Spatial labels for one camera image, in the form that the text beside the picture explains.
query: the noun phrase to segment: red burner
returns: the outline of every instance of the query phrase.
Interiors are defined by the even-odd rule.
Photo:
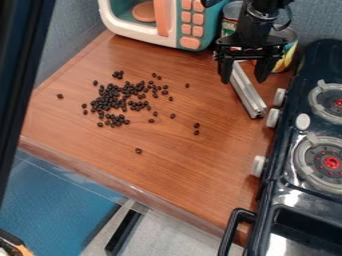
[[[327,157],[324,160],[324,163],[327,167],[331,169],[337,169],[340,167],[340,160],[337,159],[336,157]]]
[[[336,107],[342,108],[342,99],[334,100],[334,105]]]

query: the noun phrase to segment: white knob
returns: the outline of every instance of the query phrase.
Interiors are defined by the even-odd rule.
[[[265,162],[266,158],[264,156],[256,156],[252,164],[251,174],[257,178],[260,178]]]
[[[280,115],[279,109],[271,108],[270,113],[268,114],[268,117],[267,117],[267,122],[266,122],[267,127],[275,128],[278,123],[279,115]]]
[[[311,119],[307,114],[301,113],[300,115],[297,116],[296,127],[299,130],[305,131],[306,129],[309,128],[310,123],[311,123]]]
[[[276,94],[274,95],[273,105],[276,107],[281,107],[285,99],[286,90],[283,88],[278,88]]]

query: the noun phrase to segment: stove burner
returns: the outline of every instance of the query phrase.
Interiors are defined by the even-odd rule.
[[[312,111],[329,122],[342,125],[342,84],[318,81],[309,95]]]
[[[336,107],[342,108],[342,99],[334,100],[334,104]]]
[[[311,185],[342,194],[342,139],[309,133],[295,148],[293,161]]]

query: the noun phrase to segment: silver bracket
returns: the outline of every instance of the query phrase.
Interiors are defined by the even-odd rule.
[[[255,90],[239,62],[233,64],[230,83],[242,101],[251,118],[264,117],[267,106],[258,92]]]

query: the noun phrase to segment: wooden countertop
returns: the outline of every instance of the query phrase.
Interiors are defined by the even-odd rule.
[[[216,64],[209,51],[185,52],[106,31],[34,91],[20,145],[151,207],[222,231],[234,208],[255,209],[258,180],[250,167],[256,154],[266,153],[273,133],[266,119],[249,118],[233,89],[220,82]],[[268,106],[291,79],[290,73],[271,75],[259,85],[252,64],[243,67]],[[112,78],[115,70],[125,71],[122,81]],[[82,114],[81,104],[98,96],[94,79],[123,85],[149,81],[152,72],[174,97],[169,102],[148,95],[159,112],[154,124],[147,110],[128,111],[131,124],[114,129],[99,128],[95,114]],[[57,99],[58,93],[65,98]],[[193,135],[196,122],[199,136]]]

